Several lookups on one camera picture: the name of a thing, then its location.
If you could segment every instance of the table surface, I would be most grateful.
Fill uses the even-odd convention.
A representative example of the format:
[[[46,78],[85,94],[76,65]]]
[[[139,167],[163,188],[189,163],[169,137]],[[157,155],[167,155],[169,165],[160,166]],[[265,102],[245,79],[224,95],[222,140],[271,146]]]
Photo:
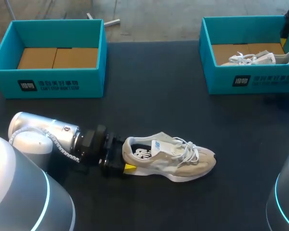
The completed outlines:
[[[268,230],[265,205],[289,155],[289,95],[209,95],[197,41],[109,43],[101,99],[5,100],[0,137],[19,111],[122,136],[164,131],[213,150],[206,177],[105,179],[71,171],[75,230]]]

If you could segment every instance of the beige sneaker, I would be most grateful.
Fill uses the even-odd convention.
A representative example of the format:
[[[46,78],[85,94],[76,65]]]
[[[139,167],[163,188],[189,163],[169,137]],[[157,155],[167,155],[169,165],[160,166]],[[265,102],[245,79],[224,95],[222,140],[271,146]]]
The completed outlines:
[[[260,52],[259,54],[246,54],[238,52],[239,55],[234,55],[229,58],[229,62],[222,66],[236,65],[271,65],[271,64],[289,64],[289,52],[287,54],[273,54],[268,51]]]
[[[122,154],[127,164],[137,167],[128,174],[158,174],[174,182],[202,177],[216,164],[211,150],[164,132],[149,137],[128,137]]]

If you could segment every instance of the shoe insole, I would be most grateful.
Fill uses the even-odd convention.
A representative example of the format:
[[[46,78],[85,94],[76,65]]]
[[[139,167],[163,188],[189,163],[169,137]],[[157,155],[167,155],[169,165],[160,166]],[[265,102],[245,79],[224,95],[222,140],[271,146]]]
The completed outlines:
[[[151,146],[144,144],[133,144],[131,146],[134,156],[139,159],[148,159],[151,157]]]

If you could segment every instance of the shoe tongue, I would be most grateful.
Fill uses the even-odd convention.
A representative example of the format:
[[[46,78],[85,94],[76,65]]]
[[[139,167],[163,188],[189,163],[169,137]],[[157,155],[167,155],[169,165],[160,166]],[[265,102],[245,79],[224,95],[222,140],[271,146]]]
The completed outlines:
[[[174,148],[174,145],[167,142],[152,140],[151,143],[151,156],[155,156],[160,152],[171,153]]]
[[[265,54],[255,60],[258,64],[275,64],[276,60],[273,53]]]

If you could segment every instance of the cardboard insert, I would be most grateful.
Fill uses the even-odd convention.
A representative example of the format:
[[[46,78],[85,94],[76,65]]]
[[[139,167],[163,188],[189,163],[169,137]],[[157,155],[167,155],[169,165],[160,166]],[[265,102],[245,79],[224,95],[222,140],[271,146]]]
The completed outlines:
[[[96,68],[98,48],[25,48],[17,69]]]

